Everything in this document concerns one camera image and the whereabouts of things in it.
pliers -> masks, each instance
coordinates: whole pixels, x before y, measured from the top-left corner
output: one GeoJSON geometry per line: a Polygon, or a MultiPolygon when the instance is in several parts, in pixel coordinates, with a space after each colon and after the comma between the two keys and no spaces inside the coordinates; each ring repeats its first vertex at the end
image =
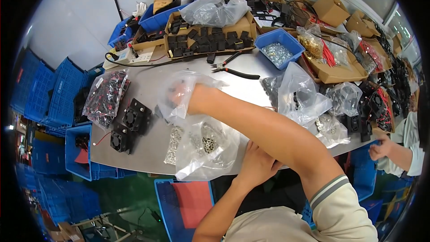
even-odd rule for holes
{"type": "Polygon", "coordinates": [[[231,73],[231,74],[236,75],[236,76],[241,77],[241,78],[259,79],[260,75],[245,74],[245,73],[224,67],[227,63],[229,63],[230,61],[232,61],[234,58],[238,57],[241,54],[242,54],[242,51],[238,51],[235,54],[233,54],[232,56],[230,56],[226,61],[224,61],[222,63],[218,63],[218,64],[212,64],[211,67],[216,67],[216,69],[212,70],[212,73],[219,72],[219,71],[225,71],[225,72],[231,73]]]}

metal table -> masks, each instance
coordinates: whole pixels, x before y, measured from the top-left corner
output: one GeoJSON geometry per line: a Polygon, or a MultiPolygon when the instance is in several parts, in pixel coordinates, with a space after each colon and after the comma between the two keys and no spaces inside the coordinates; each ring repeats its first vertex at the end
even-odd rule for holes
{"type": "MultiPolygon", "coordinates": [[[[152,58],[156,59],[164,55],[164,49],[156,47],[152,58]]],[[[215,63],[221,63],[229,56],[217,56],[215,63]]],[[[165,57],[152,64],[167,62],[170,59],[165,57]]],[[[278,70],[258,49],[254,49],[251,54],[243,54],[228,64],[234,70],[260,75],[261,78],[275,76],[283,71],[278,70]]],[[[172,73],[184,69],[190,69],[199,73],[209,75],[215,79],[223,80],[230,86],[223,89],[227,94],[242,99],[244,101],[259,105],[271,106],[269,97],[258,80],[248,80],[239,78],[226,72],[211,73],[212,68],[207,64],[206,58],[195,59],[190,62],[174,63],[160,67],[135,67],[129,70],[130,87],[122,100],[116,120],[121,120],[124,110],[127,107],[128,99],[136,98],[152,111],[157,104],[158,86],[163,83],[172,73]]],[[[104,135],[105,131],[97,126],[93,126],[91,133],[91,161],[114,166],[122,169],[135,170],[140,172],[174,175],[175,166],[165,164],[164,158],[169,146],[171,126],[168,126],[163,119],[156,119],[150,131],[143,137],[139,137],[135,143],[133,153],[118,153],[110,147],[110,138],[107,136],[99,145],[94,146],[104,135]]],[[[310,128],[314,134],[317,129],[310,128]]],[[[237,160],[230,171],[230,174],[238,174],[246,149],[248,138],[241,135],[237,160]]],[[[360,142],[360,134],[353,134],[351,142],[347,145],[340,144],[330,149],[333,156],[359,148],[366,143],[360,142]]]]}

